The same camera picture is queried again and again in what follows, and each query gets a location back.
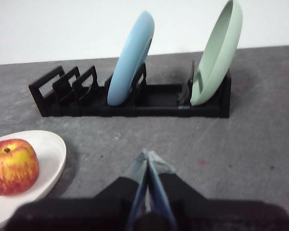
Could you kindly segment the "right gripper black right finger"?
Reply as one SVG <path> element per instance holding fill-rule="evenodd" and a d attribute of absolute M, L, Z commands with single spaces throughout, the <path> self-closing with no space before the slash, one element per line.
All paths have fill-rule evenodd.
<path fill-rule="evenodd" d="M 156 210 L 178 231 L 289 231 L 289 215 L 280 206 L 206 198 L 153 151 L 148 167 Z"/>

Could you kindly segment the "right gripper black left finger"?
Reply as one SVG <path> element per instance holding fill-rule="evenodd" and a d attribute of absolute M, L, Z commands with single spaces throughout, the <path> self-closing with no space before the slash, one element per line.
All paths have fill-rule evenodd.
<path fill-rule="evenodd" d="M 123 231 L 134 218 L 145 184 L 147 150 L 96 196 L 55 198 L 19 207 L 7 231 Z"/>

